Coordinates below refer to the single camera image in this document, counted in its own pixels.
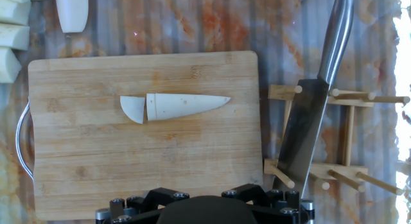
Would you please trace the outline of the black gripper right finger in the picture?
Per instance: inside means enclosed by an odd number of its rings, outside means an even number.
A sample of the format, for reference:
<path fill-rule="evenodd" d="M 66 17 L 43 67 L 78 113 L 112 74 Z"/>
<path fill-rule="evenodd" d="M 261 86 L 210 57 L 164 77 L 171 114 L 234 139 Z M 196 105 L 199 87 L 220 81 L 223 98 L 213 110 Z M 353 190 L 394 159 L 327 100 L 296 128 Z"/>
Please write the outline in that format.
<path fill-rule="evenodd" d="M 223 198 L 243 202 L 257 223 L 314 224 L 313 201 L 302 199 L 298 191 L 265 191 L 260 185 L 245 184 L 221 193 Z"/>

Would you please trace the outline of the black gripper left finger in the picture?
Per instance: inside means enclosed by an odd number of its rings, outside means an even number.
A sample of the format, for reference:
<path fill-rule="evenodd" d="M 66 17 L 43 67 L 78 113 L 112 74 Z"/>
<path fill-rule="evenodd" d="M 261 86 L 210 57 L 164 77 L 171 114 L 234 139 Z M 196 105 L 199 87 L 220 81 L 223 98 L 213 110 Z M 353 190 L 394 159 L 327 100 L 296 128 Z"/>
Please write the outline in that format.
<path fill-rule="evenodd" d="M 152 189 L 145 197 L 131 196 L 127 199 L 115 198 L 108 208 L 95 212 L 95 224 L 157 223 L 162 208 L 173 202 L 189 199 L 189 194 L 166 189 Z"/>

